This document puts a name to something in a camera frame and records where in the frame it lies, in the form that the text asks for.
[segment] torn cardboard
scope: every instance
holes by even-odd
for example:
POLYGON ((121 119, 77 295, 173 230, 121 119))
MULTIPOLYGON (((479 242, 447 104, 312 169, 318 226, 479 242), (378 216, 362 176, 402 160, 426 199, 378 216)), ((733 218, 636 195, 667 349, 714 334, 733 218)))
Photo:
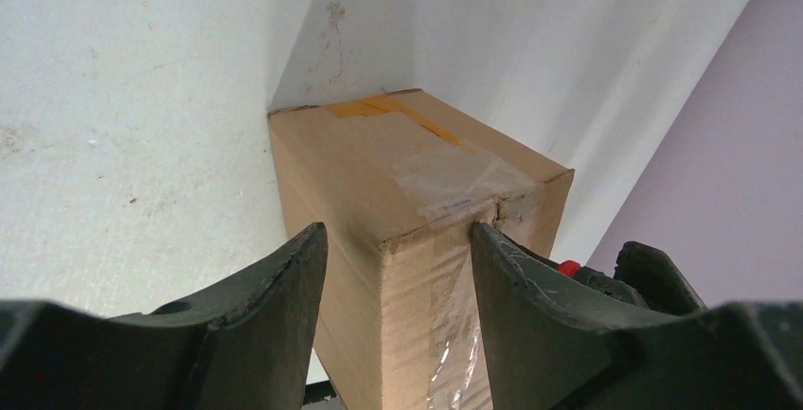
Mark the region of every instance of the torn cardboard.
POLYGON ((548 257, 573 170, 420 90, 269 125, 288 234, 329 231, 315 349, 345 406, 491 409, 469 227, 548 257))

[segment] cardboard box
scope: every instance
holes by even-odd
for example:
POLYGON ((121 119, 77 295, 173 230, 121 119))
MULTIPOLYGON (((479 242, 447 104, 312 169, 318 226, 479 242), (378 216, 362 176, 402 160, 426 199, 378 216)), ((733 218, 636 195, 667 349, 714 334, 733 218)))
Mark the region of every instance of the cardboard box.
POLYGON ((269 126, 288 235, 329 231, 314 345, 346 407, 491 409, 469 227, 548 257, 573 170, 420 90, 269 126))

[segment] black object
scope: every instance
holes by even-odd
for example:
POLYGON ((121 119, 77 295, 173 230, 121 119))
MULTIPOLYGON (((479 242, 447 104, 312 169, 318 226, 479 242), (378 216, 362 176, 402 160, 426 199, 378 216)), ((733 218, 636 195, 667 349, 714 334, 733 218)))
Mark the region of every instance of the black object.
POLYGON ((616 276, 648 305, 685 314, 677 316, 534 256, 492 227, 472 228, 496 410, 803 408, 801 303, 708 311, 665 254, 626 244, 616 276))
POLYGON ((0 408, 299 409, 326 260, 316 223, 148 315, 0 303, 0 408))

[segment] box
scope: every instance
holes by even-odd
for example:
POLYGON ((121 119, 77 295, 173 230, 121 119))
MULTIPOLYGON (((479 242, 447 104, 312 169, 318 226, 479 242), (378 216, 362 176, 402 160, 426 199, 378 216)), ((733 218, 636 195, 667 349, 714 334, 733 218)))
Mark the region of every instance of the box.
POLYGON ((491 409, 469 227, 548 257, 573 170, 420 90, 269 129, 288 235, 329 232, 314 346, 346 407, 491 409))

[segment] white surface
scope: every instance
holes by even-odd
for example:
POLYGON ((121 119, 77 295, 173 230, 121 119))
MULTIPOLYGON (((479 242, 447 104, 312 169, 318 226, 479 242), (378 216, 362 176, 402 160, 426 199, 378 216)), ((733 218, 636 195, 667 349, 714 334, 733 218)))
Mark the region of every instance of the white surface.
POLYGON ((746 1, 0 0, 0 296, 227 276, 285 240, 266 105, 411 86, 577 168, 585 260, 746 1))

